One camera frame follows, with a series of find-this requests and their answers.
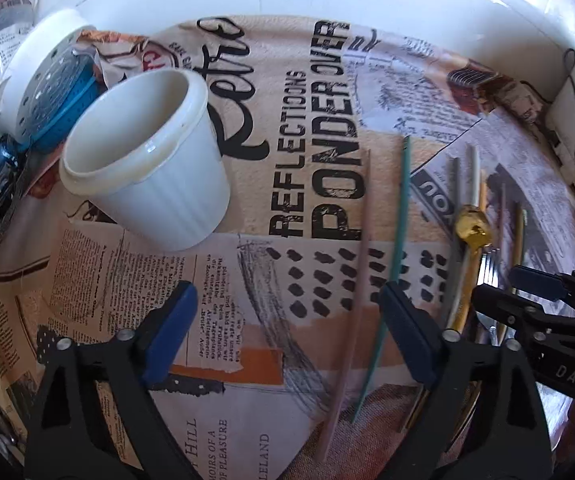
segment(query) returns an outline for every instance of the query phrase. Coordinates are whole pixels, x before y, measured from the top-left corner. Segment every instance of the black clamp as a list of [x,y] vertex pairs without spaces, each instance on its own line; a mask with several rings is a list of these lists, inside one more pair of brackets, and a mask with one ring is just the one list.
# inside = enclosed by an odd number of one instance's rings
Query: black clamp
[[474,288],[472,305],[516,330],[537,381],[575,399],[575,317],[546,314],[540,304],[490,285]]
[[[430,389],[418,420],[379,480],[545,480],[552,473],[545,413],[518,341],[475,344],[414,308],[397,283],[379,296],[381,315],[412,377]],[[470,381],[481,393],[459,458],[436,466],[453,434]]]
[[[49,356],[34,403],[26,478],[200,480],[147,391],[167,377],[197,307],[196,288],[180,282],[136,330],[123,329],[110,341],[91,345],[61,339]],[[109,383],[143,470],[119,459],[95,381]]]
[[545,300],[567,303],[575,310],[575,270],[572,274],[549,274],[542,270],[514,266],[509,272],[514,288]]

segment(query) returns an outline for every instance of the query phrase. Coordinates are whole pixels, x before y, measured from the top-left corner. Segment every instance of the fork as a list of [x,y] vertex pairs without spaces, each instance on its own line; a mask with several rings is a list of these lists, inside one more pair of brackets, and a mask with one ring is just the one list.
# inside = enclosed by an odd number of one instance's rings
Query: fork
[[[481,264],[479,266],[479,276],[476,282],[477,285],[486,283],[491,286],[499,286],[499,250],[492,246],[485,246],[483,254],[481,255]],[[499,339],[497,335],[498,323],[495,319],[485,316],[480,312],[476,313],[481,325],[490,333],[490,341],[492,345],[498,346]]]

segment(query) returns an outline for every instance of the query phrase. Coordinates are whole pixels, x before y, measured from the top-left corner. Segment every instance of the wooden skewer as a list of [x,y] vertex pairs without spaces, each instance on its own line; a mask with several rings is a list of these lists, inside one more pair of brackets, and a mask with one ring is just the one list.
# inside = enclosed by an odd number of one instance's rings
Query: wooden skewer
[[[522,265],[523,259],[525,258],[525,222],[527,220],[527,213],[523,208],[523,204],[517,202],[515,208],[515,235],[514,235],[514,247],[512,250],[512,267],[515,265]],[[517,290],[515,288],[510,288],[512,294],[516,294]],[[503,341],[507,333],[507,326],[502,325],[499,327],[499,341]]]
[[361,325],[363,302],[367,297],[367,279],[369,274],[368,267],[368,250],[369,242],[372,235],[372,209],[373,209],[373,191],[370,184],[371,176],[371,162],[370,152],[367,150],[367,168],[365,169],[365,202],[363,203],[363,212],[361,218],[361,226],[363,233],[361,235],[361,243],[359,247],[359,276],[357,277],[357,288],[354,291],[354,298],[352,300],[352,311],[349,316],[349,328],[347,334],[346,344],[344,346],[343,363],[339,371],[336,388],[331,401],[330,413],[323,424],[323,431],[319,437],[316,451],[314,452],[314,460],[317,463],[325,462],[327,453],[330,450],[330,444],[334,436],[334,431],[339,421],[339,413],[345,398],[345,390],[347,386],[347,378],[352,366],[352,359],[354,357],[354,350],[359,339],[359,330]]
[[408,431],[411,429],[412,426],[414,426],[414,423],[416,423],[416,420],[419,418],[421,410],[425,406],[425,403],[427,402],[428,398],[429,398],[429,390],[426,390],[425,388],[421,387],[416,394],[414,404],[412,405],[410,413],[408,413],[407,418],[405,419],[405,421],[403,421],[402,424],[403,431]]
[[[503,274],[503,258],[505,256],[505,249],[503,244],[505,242],[505,208],[507,206],[505,182],[501,184],[501,204],[499,205],[499,228],[498,228],[498,240],[499,240],[499,276]],[[507,333],[507,326],[499,322],[497,327],[497,339],[499,344],[503,342],[503,338]]]
[[481,170],[481,182],[479,184],[479,207],[483,214],[487,209],[487,175],[485,170]]
[[458,422],[456,422],[456,429],[452,435],[452,438],[450,439],[450,444],[447,446],[447,449],[450,449],[454,445],[455,441],[458,440],[468,421],[472,418],[472,413],[474,413],[474,409],[476,408],[476,402],[479,400],[479,394],[481,393],[481,382],[478,381],[471,384],[474,385],[474,391],[471,392],[467,397],[467,402],[461,411],[461,415],[459,415]]

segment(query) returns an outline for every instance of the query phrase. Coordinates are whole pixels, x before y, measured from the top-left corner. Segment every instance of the newspaper print tablecloth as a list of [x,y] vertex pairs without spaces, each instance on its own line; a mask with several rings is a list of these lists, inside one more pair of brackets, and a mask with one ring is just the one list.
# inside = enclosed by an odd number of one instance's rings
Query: newspaper print tablecloth
[[[310,18],[206,18],[152,38],[93,31],[80,40],[98,49],[108,86],[162,66],[205,77],[232,199],[207,240],[160,254],[67,193],[56,167],[40,179],[0,249],[0,334],[14,343],[0,352],[2,384],[25,423],[40,363],[60,336],[106,340],[138,325],[186,279],[199,290],[199,312],[152,397],[201,475],[273,480],[286,470],[284,478],[373,478],[401,439],[397,428],[413,392],[388,336],[373,392],[350,426],[379,319],[375,295],[389,272],[405,135],[415,171],[401,284],[416,306],[436,312],[442,299],[455,216],[444,169],[467,143],[481,147],[490,217],[499,183],[510,183],[511,199],[534,213],[530,262],[575,269],[574,199],[538,136],[493,95],[524,119],[533,110],[521,108],[517,83],[472,60],[425,41]],[[349,409],[330,458],[317,468],[312,449],[357,276],[367,149],[377,197],[370,296]],[[512,229],[508,220],[508,243]],[[110,395],[100,394],[120,454],[136,463]],[[553,434],[565,402],[551,420]]]

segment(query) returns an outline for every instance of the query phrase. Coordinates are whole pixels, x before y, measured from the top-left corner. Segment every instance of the white plastic cup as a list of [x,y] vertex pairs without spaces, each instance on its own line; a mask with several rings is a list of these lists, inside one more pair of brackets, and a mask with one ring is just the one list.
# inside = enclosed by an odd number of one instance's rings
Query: white plastic cup
[[74,124],[61,155],[63,185],[163,251],[196,245],[230,200],[206,104],[205,81],[190,70],[120,82]]

